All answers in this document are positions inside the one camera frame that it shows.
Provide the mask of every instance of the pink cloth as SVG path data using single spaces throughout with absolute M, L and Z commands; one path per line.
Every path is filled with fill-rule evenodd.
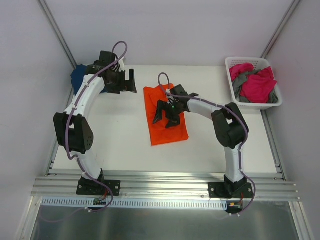
M 248 76 L 248 80 L 242 85 L 240 95 L 252 103 L 266 104 L 276 84 L 277 81 L 274 79 L 271 67 L 267 67 Z
M 231 80 L 234 81 L 240 74 L 252 72 L 255 67 L 251 63 L 238 64 L 229 69 Z

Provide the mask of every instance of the metal frame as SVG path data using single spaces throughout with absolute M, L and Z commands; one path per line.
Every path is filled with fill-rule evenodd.
M 35 180 L 32 196 L 76 197 L 81 172 L 60 171 Z M 208 182 L 223 182 L 223 173 L 168 173 L 105 171 L 105 179 L 121 181 L 119 198 L 152 198 L 199 200 L 210 199 Z M 299 202 L 300 193 L 294 182 L 283 181 L 280 173 L 251 174 L 256 183 L 257 201 Z
M 57 36 L 70 63 L 75 68 L 74 59 L 64 37 L 61 33 L 46 0 L 37 0 L 55 35 Z M 268 56 L 281 32 L 297 9 L 301 0 L 293 0 L 283 19 L 265 48 L 262 58 Z M 73 90 L 70 93 L 68 104 L 72 101 Z M 266 111 L 261 111 L 267 132 L 269 144 L 274 158 L 277 173 L 275 174 L 249 174 L 256 183 L 256 201 L 286 201 L 289 202 L 291 213 L 300 239 L 313 240 L 310 225 L 306 219 L 301 202 L 300 193 L 294 182 L 286 181 L 285 172 L 274 139 L 272 126 Z M 53 164 L 58 151 L 55 143 L 45 176 L 35 180 L 31 195 L 32 200 L 20 239 L 30 239 L 38 215 L 42 197 L 81 198 L 76 195 L 80 170 L 53 170 Z M 210 201 L 208 182 L 223 181 L 222 173 L 170 173 L 170 172 L 135 172 L 135 171 L 104 171 L 106 179 L 121 180 L 120 196 L 117 199 L 128 201 L 132 199 L 170 199 L 170 200 L 204 200 Z
M 95 205 L 95 197 L 59 197 L 44 196 L 42 206 L 74 207 L 74 208 L 101 208 Z M 201 209 L 221 210 L 227 209 L 226 200 L 184 200 L 184 199 L 158 199 L 158 198 L 114 198 L 108 208 L 125 209 Z
M 46 0 L 37 0 L 37 2 L 39 3 L 44 15 L 46 16 L 49 24 L 51 25 L 52 30 L 54 31 L 54 34 L 56 35 L 56 37 L 58 38 L 61 47 L 63 48 L 63 51 L 65 52 L 66 56 L 68 57 L 72 67 L 75 69 L 77 66 L 77 62 L 74 58 L 74 56 L 72 55 L 72 52 L 70 51 L 70 48 L 68 47 L 68 44 L 46 2 Z
M 302 0 L 293 0 L 287 11 L 285 12 L 282 20 L 280 21 L 278 27 L 276 28 L 274 34 L 272 35 L 270 41 L 268 42 L 267 46 L 265 47 L 263 53 L 261 54 L 261 58 L 265 59 L 271 52 L 272 48 L 276 44 L 278 38 L 280 37 L 281 33 L 283 32 L 284 28 L 286 27 L 287 23 L 291 19 L 292 15 L 297 10 L 297 7 L 302 2 Z

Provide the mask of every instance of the white plastic basket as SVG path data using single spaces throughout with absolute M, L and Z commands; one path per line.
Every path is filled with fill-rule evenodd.
M 278 97 L 278 102 L 277 103 L 247 103 L 247 102 L 240 102 L 239 99 L 236 99 L 234 88 L 232 86 L 232 80 L 230 76 L 230 71 L 229 69 L 232 68 L 233 66 L 237 64 L 244 64 L 244 63 L 250 63 L 254 66 L 254 70 L 256 69 L 265 69 L 267 67 L 270 67 L 270 64 L 267 60 L 264 58 L 258 58 L 258 57 L 227 57 L 225 59 L 225 67 L 226 67 L 226 72 L 228 75 L 228 81 L 229 81 L 229 86 L 231 90 L 231 98 L 232 102 L 236 103 L 239 108 L 242 109 L 256 109 L 256 110 L 265 110 L 271 107 L 277 107 L 282 104 L 282 97 L 280 93 L 280 89 L 278 84 L 275 85 L 273 91 L 275 95 Z

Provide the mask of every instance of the metal base plate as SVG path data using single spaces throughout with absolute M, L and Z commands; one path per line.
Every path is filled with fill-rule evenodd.
M 220 198 L 220 196 L 216 195 L 215 191 L 217 189 L 224 188 L 224 182 L 209 182 L 208 183 L 208 189 L 209 189 L 209 197 L 210 198 Z M 244 199 L 252 199 L 253 197 L 253 190 L 251 183 L 247 182 L 245 185 L 243 185 L 241 188 L 239 188 L 237 191 L 235 191 L 232 194 L 233 199 L 241 199 L 241 193 L 243 193 Z
M 103 182 L 107 187 L 109 187 L 113 193 L 113 196 L 119 196 L 120 194 L 120 187 L 121 187 L 121 181 L 120 180 L 104 180 Z M 103 196 L 106 192 L 106 189 L 104 187 L 100 187 L 100 185 L 97 187 L 93 186 L 83 186 L 83 183 L 78 183 L 78 186 L 76 188 L 76 194 L 77 195 L 92 195 L 92 196 Z

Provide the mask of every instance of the black mounting bracket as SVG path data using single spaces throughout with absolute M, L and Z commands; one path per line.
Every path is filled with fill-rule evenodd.
M 212 198 L 221 198 L 220 194 L 217 192 L 221 192 L 221 189 L 225 188 L 224 182 L 209 182 L 208 183 L 208 190 L 209 190 L 209 197 Z M 231 198 L 233 199 L 241 199 L 243 194 L 243 199 L 252 199 L 253 197 L 253 189 L 251 183 L 247 182 L 236 191 L 232 192 Z
M 238 118 L 243 122 L 247 132 L 249 133 L 248 125 L 242 116 L 239 107 L 234 102 L 231 102 L 225 107 L 231 110 Z M 230 114 L 225 109 L 216 110 L 211 113 L 215 136 L 218 139 L 219 143 L 225 148 L 235 149 L 235 147 L 242 143 L 246 137 L 245 130 L 243 126 L 238 122 L 236 117 Z
M 198 96 L 198 94 L 196 93 L 191 93 L 188 95 L 188 93 L 181 86 L 181 84 L 171 88 L 170 93 L 176 96 L 181 96 L 181 97 Z M 189 98 L 178 98 L 178 97 L 173 97 L 173 100 L 172 98 L 170 98 L 169 101 L 158 100 L 155 117 L 153 119 L 153 124 L 156 124 L 157 122 L 162 120 L 162 113 L 164 110 L 165 118 L 169 120 L 169 122 L 165 126 L 166 129 L 180 125 L 180 114 L 183 112 L 190 112 L 188 108 L 189 100 L 190 100 Z
M 101 173 L 97 179 L 98 182 L 103 183 L 109 187 L 113 193 L 113 196 L 120 195 L 121 181 L 120 180 L 105 180 L 104 172 Z M 76 188 L 77 195 L 92 195 L 92 196 L 103 196 L 106 192 L 106 188 L 93 180 L 81 177 Z

